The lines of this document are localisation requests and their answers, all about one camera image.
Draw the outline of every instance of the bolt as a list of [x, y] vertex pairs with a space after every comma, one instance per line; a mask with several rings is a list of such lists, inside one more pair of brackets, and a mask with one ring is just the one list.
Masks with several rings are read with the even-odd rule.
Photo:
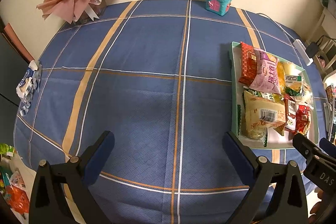
[[46, 160], [40, 160], [39, 162], [39, 166], [43, 167], [47, 164], [47, 161]]
[[73, 164], [75, 164], [78, 161], [79, 161], [79, 158], [77, 156], [73, 156], [73, 157], [70, 158], [70, 162], [73, 163]]
[[258, 158], [258, 160], [259, 160], [261, 163], [266, 163], [266, 162], [267, 162], [267, 158], [264, 157], [264, 156], [260, 156], [260, 157]]
[[293, 167], [297, 167], [297, 163], [296, 163], [296, 161], [294, 161], [294, 160], [290, 160], [290, 161], [289, 161], [289, 164], [290, 164], [291, 166], [293, 166]]

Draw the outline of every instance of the white power strip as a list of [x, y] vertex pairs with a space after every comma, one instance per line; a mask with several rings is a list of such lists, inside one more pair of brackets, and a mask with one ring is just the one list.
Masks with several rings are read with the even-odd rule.
[[298, 50], [307, 66], [313, 63], [313, 59], [309, 58], [308, 55], [306, 54], [306, 47], [302, 44], [300, 39], [295, 39], [293, 45]]

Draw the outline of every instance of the human hand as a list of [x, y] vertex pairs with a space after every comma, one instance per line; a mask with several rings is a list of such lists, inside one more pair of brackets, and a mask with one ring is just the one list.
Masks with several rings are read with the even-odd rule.
[[[323, 195], [323, 191], [320, 189], [318, 192], [317, 192], [317, 197], [319, 199], [322, 199], [322, 195]], [[308, 218], [308, 222], [309, 224], [312, 224], [316, 221], [316, 213], [317, 211], [320, 209], [320, 206], [321, 206], [321, 201], [317, 202], [313, 208], [310, 210], [310, 213], [312, 214], [309, 218]]]

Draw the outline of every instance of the toy house box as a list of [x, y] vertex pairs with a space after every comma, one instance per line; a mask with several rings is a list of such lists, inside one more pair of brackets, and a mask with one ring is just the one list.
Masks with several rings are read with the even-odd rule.
[[229, 10], [232, 0], [207, 0], [205, 8], [217, 15], [223, 16]]

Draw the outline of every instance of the snack tray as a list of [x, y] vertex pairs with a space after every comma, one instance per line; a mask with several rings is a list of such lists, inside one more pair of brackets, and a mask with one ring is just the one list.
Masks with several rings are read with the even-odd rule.
[[[232, 77], [232, 132], [236, 134], [239, 140], [250, 148], [261, 148], [261, 149], [285, 149], [285, 148], [293, 148], [292, 141], [289, 140], [289, 132], [285, 131], [285, 135], [281, 136], [278, 132], [276, 132], [273, 128], [268, 129], [267, 136], [267, 146], [265, 147], [265, 143], [262, 140], [256, 141], [253, 139], [246, 138], [243, 136], [242, 132], [245, 129], [245, 108], [243, 103], [243, 92], [244, 85], [239, 83], [238, 80], [241, 76], [241, 58], [242, 58], [242, 48], [240, 43], [232, 42], [231, 50], [229, 51], [230, 61], [231, 61], [231, 77]], [[273, 54], [277, 58], [279, 58], [280, 62], [288, 62], [288, 60], [281, 58]], [[295, 65], [296, 73], [303, 76], [306, 83], [310, 85], [310, 81], [307, 75], [307, 72], [300, 66]], [[240, 133], [238, 134], [238, 105], [241, 106], [241, 128]], [[307, 138], [311, 140], [314, 144], [318, 143], [319, 140], [319, 128], [318, 128], [318, 119], [316, 113], [316, 105], [314, 100], [314, 109], [310, 110], [311, 114], [311, 124], [310, 129], [307, 134]]]

